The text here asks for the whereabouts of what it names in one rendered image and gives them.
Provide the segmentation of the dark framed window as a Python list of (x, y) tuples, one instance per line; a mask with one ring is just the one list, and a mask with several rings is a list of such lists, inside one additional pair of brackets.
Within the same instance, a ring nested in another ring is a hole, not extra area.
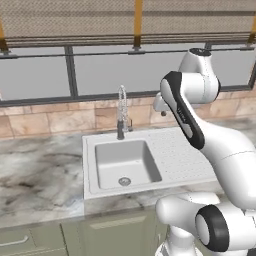
[(148, 44), (12, 48), (0, 53), (0, 107), (73, 103), (155, 95), (190, 48), (212, 51), (214, 71), (226, 91), (245, 90), (256, 77), (256, 45), (240, 43)]

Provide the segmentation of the sage green cabinet door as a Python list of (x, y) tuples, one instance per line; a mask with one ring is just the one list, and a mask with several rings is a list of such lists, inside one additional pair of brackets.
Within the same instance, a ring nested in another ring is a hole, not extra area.
[(99, 217), (79, 225), (84, 256), (153, 256), (152, 212)]

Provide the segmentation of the sage green drawer front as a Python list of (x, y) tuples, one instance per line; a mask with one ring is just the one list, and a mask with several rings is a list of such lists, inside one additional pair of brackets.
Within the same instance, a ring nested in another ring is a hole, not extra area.
[(33, 251), (36, 248), (32, 237), (32, 233), (29, 229), (0, 231), (0, 243), (21, 240), (24, 238), (24, 236), (29, 237), (29, 240), (27, 242), (19, 245), (0, 247), (0, 255), (10, 255), (22, 252), (29, 252)]

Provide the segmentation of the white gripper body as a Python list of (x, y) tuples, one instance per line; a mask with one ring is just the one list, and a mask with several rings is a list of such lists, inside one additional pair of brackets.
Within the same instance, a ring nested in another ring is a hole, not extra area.
[(161, 96), (161, 93), (158, 92), (155, 96), (154, 102), (153, 102), (153, 108), (156, 112), (163, 112), (163, 111), (169, 111), (170, 108), (164, 101), (164, 99)]

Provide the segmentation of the chrome spring faucet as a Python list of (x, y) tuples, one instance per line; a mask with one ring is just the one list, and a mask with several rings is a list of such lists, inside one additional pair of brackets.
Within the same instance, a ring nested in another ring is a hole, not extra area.
[(123, 140), (125, 132), (131, 132), (132, 119), (128, 116), (127, 95), (124, 85), (118, 89), (118, 107), (117, 107), (117, 139)]

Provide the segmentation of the sage green cabinet panel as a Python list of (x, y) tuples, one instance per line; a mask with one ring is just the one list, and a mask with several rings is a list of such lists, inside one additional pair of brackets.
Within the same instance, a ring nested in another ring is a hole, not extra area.
[(30, 228), (36, 256), (68, 256), (59, 225), (45, 225)]

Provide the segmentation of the grey sink with drainboard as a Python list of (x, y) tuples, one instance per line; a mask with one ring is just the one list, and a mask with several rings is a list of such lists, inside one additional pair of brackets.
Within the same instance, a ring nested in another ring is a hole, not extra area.
[(207, 159), (178, 127), (82, 138), (84, 198), (96, 199), (216, 179)]

